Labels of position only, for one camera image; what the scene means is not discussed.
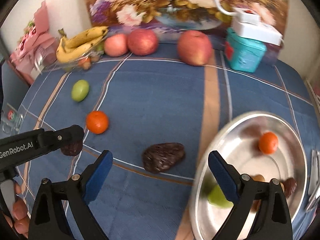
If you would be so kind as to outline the left human hand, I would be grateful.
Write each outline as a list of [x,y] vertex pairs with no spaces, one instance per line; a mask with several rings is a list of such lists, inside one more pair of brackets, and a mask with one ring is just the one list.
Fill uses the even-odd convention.
[[8,217],[4,216],[8,222],[8,224],[15,228],[16,231],[23,235],[25,238],[28,238],[28,232],[29,232],[29,224],[30,224],[30,218],[28,216],[28,209],[21,197],[18,195],[22,193],[21,186],[14,181],[15,184],[15,194],[16,194],[16,202],[14,203],[12,207],[12,217],[14,219],[14,222]]

